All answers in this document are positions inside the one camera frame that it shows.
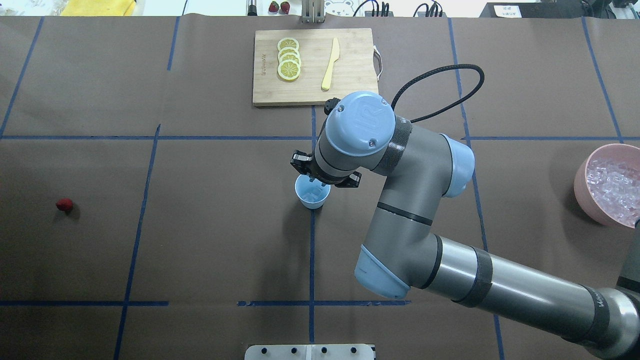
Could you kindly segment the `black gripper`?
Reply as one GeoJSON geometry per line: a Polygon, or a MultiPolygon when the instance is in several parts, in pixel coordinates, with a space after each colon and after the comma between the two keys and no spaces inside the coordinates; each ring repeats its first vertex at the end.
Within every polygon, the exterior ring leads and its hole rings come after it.
{"type": "Polygon", "coordinates": [[[341,189],[356,189],[361,183],[362,174],[359,171],[345,176],[334,176],[320,168],[313,168],[314,155],[300,150],[295,150],[291,156],[290,164],[298,173],[307,173],[307,176],[317,179],[327,185],[334,185],[341,189]]]}

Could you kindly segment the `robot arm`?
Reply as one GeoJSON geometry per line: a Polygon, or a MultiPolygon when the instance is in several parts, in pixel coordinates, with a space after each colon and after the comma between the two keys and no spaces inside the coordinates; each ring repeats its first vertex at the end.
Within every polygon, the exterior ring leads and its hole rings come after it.
{"type": "Polygon", "coordinates": [[[554,334],[604,360],[639,358],[639,233],[613,288],[594,289],[431,231],[441,198],[459,196],[474,174],[471,148],[414,126],[381,95],[352,92],[324,106],[310,153],[295,151],[303,176],[357,188],[359,168],[386,178],[361,245],[355,278],[404,299],[427,290],[467,308],[554,334]]]}

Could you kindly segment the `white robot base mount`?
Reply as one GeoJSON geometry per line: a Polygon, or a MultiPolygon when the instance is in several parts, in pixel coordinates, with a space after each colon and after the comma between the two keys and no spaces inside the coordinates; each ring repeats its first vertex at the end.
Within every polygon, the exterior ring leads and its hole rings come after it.
{"type": "Polygon", "coordinates": [[[374,345],[337,344],[256,344],[247,348],[245,360],[375,360],[374,345]]]}

